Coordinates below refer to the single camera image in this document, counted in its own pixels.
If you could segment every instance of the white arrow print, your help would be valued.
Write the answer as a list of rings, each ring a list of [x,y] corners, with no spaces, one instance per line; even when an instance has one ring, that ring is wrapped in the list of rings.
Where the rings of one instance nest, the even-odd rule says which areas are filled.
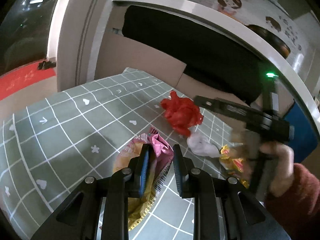
[[[46,123],[48,120],[47,119],[45,119],[44,117],[42,117],[43,118],[43,120],[40,120],[39,122],[40,123],[42,123],[42,124],[44,124],[44,123]]]

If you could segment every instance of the crumpled white plastic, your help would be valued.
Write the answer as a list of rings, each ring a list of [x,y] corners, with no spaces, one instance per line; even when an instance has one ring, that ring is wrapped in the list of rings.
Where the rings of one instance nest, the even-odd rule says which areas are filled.
[[[218,148],[209,142],[207,136],[199,132],[192,133],[187,139],[187,144],[195,155],[211,158],[220,157]]]

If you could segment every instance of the cartoon girl's hair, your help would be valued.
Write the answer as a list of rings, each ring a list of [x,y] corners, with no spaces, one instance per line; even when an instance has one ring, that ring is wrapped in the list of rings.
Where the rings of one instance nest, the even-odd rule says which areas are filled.
[[[218,3],[219,3],[220,5],[222,5],[222,7],[226,7],[226,6],[227,6],[224,0],[217,0],[217,1],[218,1]],[[241,0],[233,0],[233,2],[237,5],[237,6],[233,6],[233,7],[232,7],[233,9],[239,9],[239,8],[241,8],[241,6],[242,6]]]
[[[270,16],[266,16],[266,21],[270,21],[272,26],[278,31],[280,32],[281,31],[281,26],[280,24],[275,20],[273,19],[272,17]]]

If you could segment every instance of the crumpled snack package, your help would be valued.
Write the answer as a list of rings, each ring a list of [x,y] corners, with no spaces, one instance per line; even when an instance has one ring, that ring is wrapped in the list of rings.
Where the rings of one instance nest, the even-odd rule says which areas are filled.
[[[191,151],[198,156],[219,158],[218,148],[209,142],[209,138],[199,132],[194,132],[188,137],[187,144]]]
[[[129,231],[135,228],[150,211],[161,191],[173,160],[171,146],[158,134],[156,129],[151,127],[150,133],[143,133],[135,137],[119,153],[113,166],[113,173],[127,167],[131,158],[139,156],[144,143],[152,145],[154,154],[149,156],[146,190],[142,198],[128,198]]]
[[[226,169],[227,174],[236,177],[242,185],[248,188],[249,183],[241,178],[241,173],[243,173],[244,158],[232,159],[230,156],[228,156],[229,150],[230,148],[228,147],[228,145],[222,147],[220,151],[221,155],[219,158],[219,162]]]
[[[179,134],[190,136],[188,128],[202,124],[203,115],[200,108],[190,98],[180,98],[175,91],[170,92],[171,99],[165,98],[161,106],[165,109],[164,117]]]

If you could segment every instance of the red mat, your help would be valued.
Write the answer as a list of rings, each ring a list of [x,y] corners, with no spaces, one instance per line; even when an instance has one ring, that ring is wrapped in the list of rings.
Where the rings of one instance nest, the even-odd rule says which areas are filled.
[[[0,100],[13,93],[37,83],[41,80],[56,75],[52,68],[47,70],[37,70],[38,64],[43,60],[31,63],[12,70],[0,77]]]

